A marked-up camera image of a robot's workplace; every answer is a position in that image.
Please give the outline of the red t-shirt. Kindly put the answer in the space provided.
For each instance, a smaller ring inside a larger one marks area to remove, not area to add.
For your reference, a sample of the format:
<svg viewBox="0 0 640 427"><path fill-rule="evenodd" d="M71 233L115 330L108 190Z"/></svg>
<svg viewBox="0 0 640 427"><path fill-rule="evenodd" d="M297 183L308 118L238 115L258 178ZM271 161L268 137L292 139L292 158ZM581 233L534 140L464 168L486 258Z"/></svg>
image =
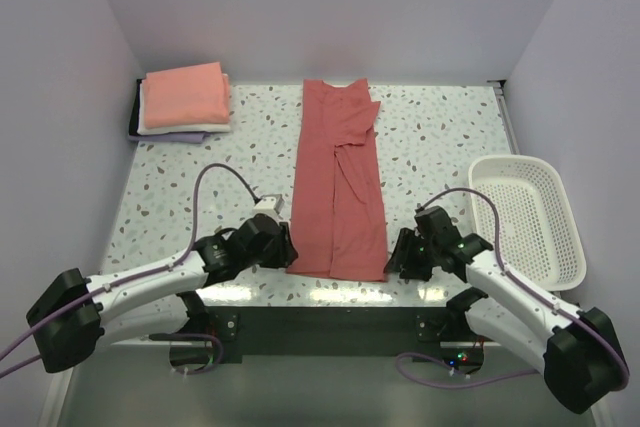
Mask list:
<svg viewBox="0 0 640 427"><path fill-rule="evenodd" d="M387 230L374 123L380 104L360 79L303 84L291 210L298 258L288 273L383 282Z"/></svg>

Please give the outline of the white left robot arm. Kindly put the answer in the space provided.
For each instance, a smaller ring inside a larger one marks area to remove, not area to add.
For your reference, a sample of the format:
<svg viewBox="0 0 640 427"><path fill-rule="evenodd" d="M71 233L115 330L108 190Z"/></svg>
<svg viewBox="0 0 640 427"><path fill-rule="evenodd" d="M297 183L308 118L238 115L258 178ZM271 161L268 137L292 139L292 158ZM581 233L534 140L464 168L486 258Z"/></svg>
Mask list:
<svg viewBox="0 0 640 427"><path fill-rule="evenodd" d="M238 228L193 239L186 250L121 274L59 274L26 315L44 369L58 373L88 359L101 341L115 340L107 325L166 297L182 297L235 279L253 266L289 267L298 257L289 224L256 214Z"/></svg>

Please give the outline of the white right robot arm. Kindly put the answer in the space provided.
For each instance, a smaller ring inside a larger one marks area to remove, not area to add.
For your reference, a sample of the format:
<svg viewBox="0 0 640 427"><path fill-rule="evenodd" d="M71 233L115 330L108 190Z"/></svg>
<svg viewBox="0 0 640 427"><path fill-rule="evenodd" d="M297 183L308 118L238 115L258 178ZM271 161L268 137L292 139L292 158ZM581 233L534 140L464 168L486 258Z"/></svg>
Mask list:
<svg viewBox="0 0 640 427"><path fill-rule="evenodd" d="M630 371L611 319L545 291L506 265L498 244L461 235L446 211L420 208L413 229L400 230L385 267L404 280L452 274L467 288L446 303L445 326L459 340L491 339L542 375L551 394L581 414L625 389Z"/></svg>

